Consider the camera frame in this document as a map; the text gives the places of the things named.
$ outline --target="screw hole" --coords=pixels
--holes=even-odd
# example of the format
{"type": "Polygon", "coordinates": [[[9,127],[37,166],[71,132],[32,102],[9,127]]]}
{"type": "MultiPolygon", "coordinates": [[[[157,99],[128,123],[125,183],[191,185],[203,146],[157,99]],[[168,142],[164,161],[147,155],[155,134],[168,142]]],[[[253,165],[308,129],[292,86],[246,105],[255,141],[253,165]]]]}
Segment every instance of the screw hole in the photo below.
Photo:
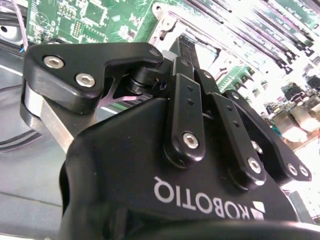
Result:
{"type": "Polygon", "coordinates": [[[6,33],[6,32],[8,32],[8,29],[5,26],[1,26],[1,31],[6,33]]]}
{"type": "Polygon", "coordinates": [[[193,105],[195,104],[191,99],[188,99],[186,102],[187,102],[190,106],[193,106],[193,105]]]}
{"type": "Polygon", "coordinates": [[[237,128],[240,127],[240,125],[239,125],[239,123],[238,123],[237,121],[233,121],[233,124],[234,124],[237,128]]]}
{"type": "Polygon", "coordinates": [[[186,88],[187,88],[190,92],[193,92],[193,90],[194,90],[191,86],[187,86],[186,88]]]}

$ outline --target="white wire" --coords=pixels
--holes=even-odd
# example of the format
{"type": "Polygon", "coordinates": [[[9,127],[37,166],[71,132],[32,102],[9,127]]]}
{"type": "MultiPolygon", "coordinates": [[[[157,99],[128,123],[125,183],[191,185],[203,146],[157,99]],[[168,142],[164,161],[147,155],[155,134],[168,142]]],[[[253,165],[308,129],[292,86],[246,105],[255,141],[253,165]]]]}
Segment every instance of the white wire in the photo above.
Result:
{"type": "Polygon", "coordinates": [[[22,34],[23,48],[26,51],[28,48],[28,38],[27,38],[27,31],[25,28],[24,18],[22,17],[20,8],[19,8],[18,4],[16,3],[16,0],[11,0],[11,2],[13,4],[16,17],[18,18],[18,22],[19,22],[19,26],[20,26],[21,34],[22,34]]]}

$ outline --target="electronic component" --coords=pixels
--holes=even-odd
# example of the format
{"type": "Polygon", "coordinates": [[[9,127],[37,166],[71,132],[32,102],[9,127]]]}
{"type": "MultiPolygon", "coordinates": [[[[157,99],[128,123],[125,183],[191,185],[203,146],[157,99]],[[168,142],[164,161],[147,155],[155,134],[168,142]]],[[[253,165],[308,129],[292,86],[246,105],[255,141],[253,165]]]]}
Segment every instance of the electronic component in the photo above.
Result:
{"type": "Polygon", "coordinates": [[[307,80],[307,83],[311,88],[313,88],[317,91],[320,91],[320,78],[319,77],[314,75],[307,80]]]}
{"type": "Polygon", "coordinates": [[[307,140],[307,133],[297,126],[293,116],[283,110],[272,119],[281,135],[291,142],[304,142],[307,140]]]}
{"type": "Polygon", "coordinates": [[[315,118],[311,117],[302,106],[295,106],[290,110],[290,113],[302,129],[308,132],[313,132],[320,128],[319,122],[315,118]]]}
{"type": "Polygon", "coordinates": [[[309,100],[309,96],[294,82],[283,87],[282,91],[288,101],[294,102],[298,106],[309,100]]]}

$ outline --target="black bracket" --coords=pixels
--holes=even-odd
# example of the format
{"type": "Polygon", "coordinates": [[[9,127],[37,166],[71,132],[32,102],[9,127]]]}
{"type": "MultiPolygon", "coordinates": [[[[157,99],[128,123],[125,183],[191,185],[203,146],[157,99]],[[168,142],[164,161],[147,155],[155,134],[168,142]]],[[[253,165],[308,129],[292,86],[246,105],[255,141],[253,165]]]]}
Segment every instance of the black bracket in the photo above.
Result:
{"type": "Polygon", "coordinates": [[[279,185],[282,186],[292,180],[311,181],[311,172],[308,168],[242,96],[234,90],[227,90],[224,95],[234,102],[251,140],[255,141],[263,151],[259,156],[264,168],[279,185]],[[297,171],[291,172],[291,166],[297,171]],[[306,170],[303,171],[305,174],[299,171],[301,168],[306,170]]]}
{"type": "Polygon", "coordinates": [[[216,81],[207,71],[199,69],[195,79],[201,86],[204,111],[209,111],[217,120],[217,128],[221,128],[221,146],[233,180],[246,190],[263,185],[266,171],[234,103],[221,95],[216,81]]]}
{"type": "Polygon", "coordinates": [[[137,97],[120,85],[123,77],[131,69],[155,68],[163,61],[162,54],[145,42],[33,45],[24,56],[23,77],[37,94],[72,112],[88,114],[99,102],[109,105],[137,97]],[[63,66],[48,67],[44,61],[48,56],[58,57],[63,66]],[[79,85],[75,77],[81,73],[92,76],[94,86],[79,85]]]}
{"type": "Polygon", "coordinates": [[[178,167],[201,161],[206,153],[201,91],[194,67],[183,57],[173,62],[164,151],[178,167]]]}

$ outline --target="robotiq logo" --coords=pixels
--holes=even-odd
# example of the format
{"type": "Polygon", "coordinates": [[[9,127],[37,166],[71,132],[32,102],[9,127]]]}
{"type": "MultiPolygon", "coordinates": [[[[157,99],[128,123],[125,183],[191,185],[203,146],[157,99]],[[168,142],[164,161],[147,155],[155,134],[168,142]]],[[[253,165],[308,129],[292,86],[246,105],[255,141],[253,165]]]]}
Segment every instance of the robotiq logo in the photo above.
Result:
{"type": "Polygon", "coordinates": [[[198,192],[194,199],[190,189],[181,189],[180,186],[174,188],[166,181],[159,177],[154,178],[156,183],[154,185],[154,195],[156,198],[165,204],[175,201],[175,204],[180,208],[185,208],[191,211],[201,211],[204,214],[216,214],[220,218],[229,219],[244,219],[244,220],[264,220],[265,205],[261,201],[253,201],[253,207],[247,207],[232,201],[223,201],[219,197],[210,198],[203,192],[198,192]]]}

